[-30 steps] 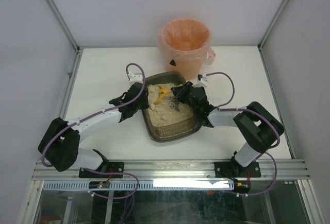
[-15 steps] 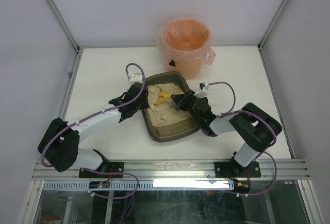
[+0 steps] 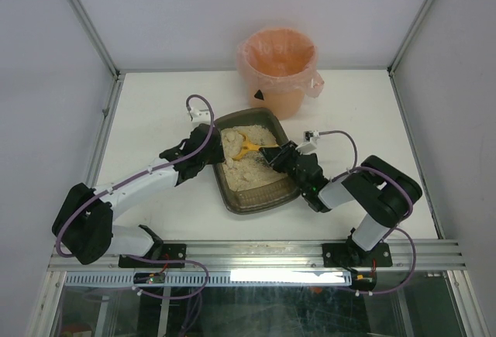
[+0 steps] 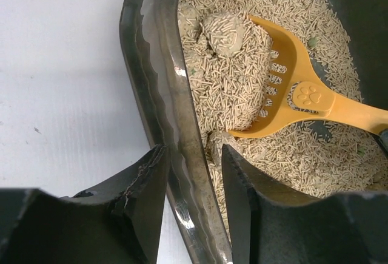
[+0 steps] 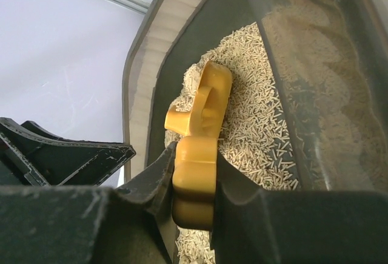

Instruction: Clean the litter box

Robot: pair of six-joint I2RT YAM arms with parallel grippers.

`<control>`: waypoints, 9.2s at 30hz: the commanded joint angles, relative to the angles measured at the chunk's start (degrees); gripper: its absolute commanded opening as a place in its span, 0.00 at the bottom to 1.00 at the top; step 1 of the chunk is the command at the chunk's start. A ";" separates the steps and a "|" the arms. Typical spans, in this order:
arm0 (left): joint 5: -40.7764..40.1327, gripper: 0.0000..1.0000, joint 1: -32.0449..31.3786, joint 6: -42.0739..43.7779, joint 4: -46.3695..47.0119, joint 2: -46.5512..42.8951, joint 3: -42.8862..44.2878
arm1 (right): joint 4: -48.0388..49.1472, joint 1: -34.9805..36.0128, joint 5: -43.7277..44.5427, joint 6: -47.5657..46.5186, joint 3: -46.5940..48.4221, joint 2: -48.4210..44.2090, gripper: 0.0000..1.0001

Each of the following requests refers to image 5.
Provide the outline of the grey plastic litter box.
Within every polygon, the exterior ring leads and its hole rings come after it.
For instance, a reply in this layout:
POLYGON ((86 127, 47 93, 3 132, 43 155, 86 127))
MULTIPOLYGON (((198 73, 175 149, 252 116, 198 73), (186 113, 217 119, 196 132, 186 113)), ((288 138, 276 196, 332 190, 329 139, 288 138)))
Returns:
POLYGON ((387 34, 370 0, 153 0, 122 80, 130 180, 182 135, 164 127, 186 70, 256 23, 295 162, 296 189, 387 194, 387 34))

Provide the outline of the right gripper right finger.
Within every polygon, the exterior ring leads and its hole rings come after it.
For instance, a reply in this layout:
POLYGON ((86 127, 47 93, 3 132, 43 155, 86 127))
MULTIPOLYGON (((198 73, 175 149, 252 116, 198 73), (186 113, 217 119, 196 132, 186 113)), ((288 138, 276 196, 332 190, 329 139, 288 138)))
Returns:
POLYGON ((217 158, 217 263, 386 263, 387 194, 268 191, 217 158))

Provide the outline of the yellow litter scoop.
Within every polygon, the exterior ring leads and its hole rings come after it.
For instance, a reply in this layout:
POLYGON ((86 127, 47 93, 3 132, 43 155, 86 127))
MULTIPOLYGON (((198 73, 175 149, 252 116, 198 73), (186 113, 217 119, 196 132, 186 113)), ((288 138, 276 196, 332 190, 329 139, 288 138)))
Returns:
POLYGON ((190 111, 171 107, 164 127, 182 135, 172 176, 172 217, 181 228, 213 226, 218 138, 232 88, 231 71, 206 62, 190 111))

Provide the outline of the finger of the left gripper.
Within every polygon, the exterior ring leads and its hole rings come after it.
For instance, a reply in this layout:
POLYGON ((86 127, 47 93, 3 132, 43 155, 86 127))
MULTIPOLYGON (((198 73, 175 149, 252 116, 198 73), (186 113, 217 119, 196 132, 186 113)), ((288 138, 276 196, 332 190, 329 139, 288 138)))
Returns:
POLYGON ((2 185, 99 186, 135 154, 129 144, 68 140, 1 118, 2 185))

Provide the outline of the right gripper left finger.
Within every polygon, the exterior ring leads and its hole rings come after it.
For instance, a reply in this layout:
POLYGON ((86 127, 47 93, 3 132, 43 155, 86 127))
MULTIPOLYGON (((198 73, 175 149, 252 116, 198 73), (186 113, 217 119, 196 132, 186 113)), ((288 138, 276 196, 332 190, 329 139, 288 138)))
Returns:
POLYGON ((2 263, 172 263, 176 144, 119 188, 2 186, 2 263))

